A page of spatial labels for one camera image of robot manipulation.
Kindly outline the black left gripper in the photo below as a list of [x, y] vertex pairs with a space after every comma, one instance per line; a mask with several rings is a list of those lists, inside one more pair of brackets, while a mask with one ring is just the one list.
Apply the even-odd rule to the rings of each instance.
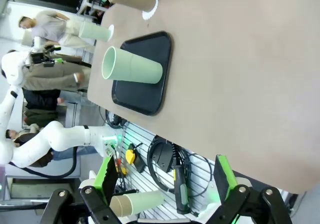
[[[49, 45], [49, 51], [60, 51], [60, 46]], [[33, 65], [36, 64], [43, 64], [44, 67], [53, 67], [55, 63], [64, 63], [62, 58], [52, 58], [51, 53], [49, 51], [42, 51], [42, 52], [33, 52], [30, 54], [31, 63]]]

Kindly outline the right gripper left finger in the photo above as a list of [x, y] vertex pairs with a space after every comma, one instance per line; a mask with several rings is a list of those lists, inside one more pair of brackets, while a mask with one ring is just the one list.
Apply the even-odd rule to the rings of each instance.
[[91, 217], [95, 224], [120, 224], [110, 208], [118, 180], [113, 156], [106, 157], [93, 184], [86, 184], [77, 192], [55, 190], [42, 214], [43, 224], [76, 224]]

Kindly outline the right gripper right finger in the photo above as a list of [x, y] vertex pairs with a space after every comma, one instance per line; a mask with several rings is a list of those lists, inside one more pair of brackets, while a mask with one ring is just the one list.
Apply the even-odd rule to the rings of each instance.
[[213, 177], [221, 202], [212, 215], [213, 224], [235, 224], [241, 216], [250, 217], [255, 224], [292, 223], [279, 190], [239, 184], [225, 155], [216, 156]]

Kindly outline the hand of beige-clothed person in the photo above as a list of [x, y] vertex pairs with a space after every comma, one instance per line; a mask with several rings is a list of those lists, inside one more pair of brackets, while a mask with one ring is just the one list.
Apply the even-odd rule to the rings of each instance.
[[85, 80], [85, 75], [83, 72], [76, 72], [73, 75], [76, 83], [79, 85]]

